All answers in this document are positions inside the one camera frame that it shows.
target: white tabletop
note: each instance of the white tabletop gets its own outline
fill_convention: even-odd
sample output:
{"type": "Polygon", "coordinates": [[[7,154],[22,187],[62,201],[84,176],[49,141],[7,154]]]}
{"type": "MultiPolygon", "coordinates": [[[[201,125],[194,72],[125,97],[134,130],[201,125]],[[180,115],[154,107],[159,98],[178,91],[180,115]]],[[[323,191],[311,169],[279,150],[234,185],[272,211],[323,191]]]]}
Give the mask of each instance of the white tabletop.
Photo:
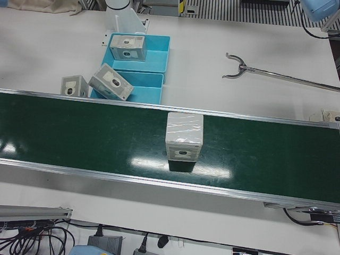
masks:
{"type": "MultiPolygon", "coordinates": [[[[221,78],[237,71],[228,51],[249,66],[339,86],[327,40],[293,27],[148,18],[149,34],[171,36],[162,104],[301,120],[339,110],[335,92],[250,73],[221,78]]],[[[61,77],[88,81],[105,51],[104,19],[0,8],[0,87],[58,94],[61,77]]],[[[294,225],[259,202],[24,170],[1,169],[0,180],[3,205],[70,207],[76,219],[297,255],[340,252],[333,228],[294,225]]]]}

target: blue tray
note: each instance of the blue tray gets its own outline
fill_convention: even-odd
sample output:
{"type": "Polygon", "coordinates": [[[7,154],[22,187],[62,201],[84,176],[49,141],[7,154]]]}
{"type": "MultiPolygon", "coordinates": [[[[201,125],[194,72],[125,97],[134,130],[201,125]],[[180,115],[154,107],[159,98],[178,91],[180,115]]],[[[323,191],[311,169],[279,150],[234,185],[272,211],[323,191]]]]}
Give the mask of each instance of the blue tray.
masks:
{"type": "Polygon", "coordinates": [[[132,35],[129,33],[113,33],[106,48],[103,59],[103,64],[106,63],[116,71],[131,71],[131,72],[147,72],[147,73],[161,73],[165,74],[168,63],[170,37],[169,36],[151,36],[151,35],[138,35],[145,36],[147,44],[147,56],[145,61],[125,61],[115,60],[110,50],[110,44],[114,35],[132,35]]]}
{"type": "MultiPolygon", "coordinates": [[[[146,104],[160,104],[164,76],[161,73],[121,72],[118,73],[126,79],[134,89],[126,101],[146,104]]],[[[95,89],[92,98],[105,98],[95,89]]]]}

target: white cloth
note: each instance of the white cloth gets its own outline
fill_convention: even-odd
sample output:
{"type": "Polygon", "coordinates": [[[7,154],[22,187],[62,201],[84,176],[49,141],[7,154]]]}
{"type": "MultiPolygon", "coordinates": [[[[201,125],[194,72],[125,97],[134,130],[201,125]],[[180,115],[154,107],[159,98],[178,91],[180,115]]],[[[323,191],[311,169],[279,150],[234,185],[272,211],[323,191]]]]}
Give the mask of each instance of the white cloth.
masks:
{"type": "Polygon", "coordinates": [[[61,13],[81,11],[78,0],[9,0],[8,7],[17,10],[61,13]]]}

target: gray power strip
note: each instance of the gray power strip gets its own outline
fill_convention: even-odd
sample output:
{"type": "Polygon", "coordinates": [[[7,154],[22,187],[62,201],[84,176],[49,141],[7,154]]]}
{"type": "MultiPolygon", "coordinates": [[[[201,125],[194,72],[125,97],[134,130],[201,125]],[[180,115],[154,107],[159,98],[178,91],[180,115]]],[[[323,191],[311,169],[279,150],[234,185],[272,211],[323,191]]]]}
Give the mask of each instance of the gray power strip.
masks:
{"type": "Polygon", "coordinates": [[[121,255],[122,236],[89,236],[87,245],[92,245],[115,255],[121,255]]]}
{"type": "Polygon", "coordinates": [[[133,251],[133,255],[158,255],[158,254],[155,254],[155,253],[152,253],[152,252],[149,252],[149,251],[147,251],[146,253],[141,253],[141,252],[138,251],[138,249],[135,249],[133,251]]]}

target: blue object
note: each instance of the blue object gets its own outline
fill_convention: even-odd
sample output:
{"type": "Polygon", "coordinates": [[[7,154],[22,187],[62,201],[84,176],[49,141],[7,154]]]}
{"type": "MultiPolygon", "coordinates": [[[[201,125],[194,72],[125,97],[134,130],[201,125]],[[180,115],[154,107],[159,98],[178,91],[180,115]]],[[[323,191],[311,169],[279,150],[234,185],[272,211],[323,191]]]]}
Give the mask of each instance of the blue object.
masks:
{"type": "MultiPolygon", "coordinates": [[[[146,104],[160,104],[164,76],[160,73],[121,72],[118,73],[126,79],[134,89],[127,101],[146,104]]],[[[95,89],[91,98],[104,98],[95,89]]]]}
{"type": "Polygon", "coordinates": [[[114,255],[98,247],[90,245],[76,245],[70,251],[70,255],[114,255]]]}
{"type": "Polygon", "coordinates": [[[0,7],[7,7],[9,4],[8,0],[0,0],[0,7]]]}
{"type": "Polygon", "coordinates": [[[145,36],[147,45],[146,59],[145,61],[125,61],[115,60],[110,50],[110,44],[115,35],[136,36],[130,33],[113,33],[106,48],[102,64],[106,63],[116,71],[161,73],[165,79],[170,48],[169,36],[138,35],[145,36]]]}
{"type": "Polygon", "coordinates": [[[336,13],[339,9],[339,2],[340,0],[301,0],[305,14],[313,22],[336,13]]]}

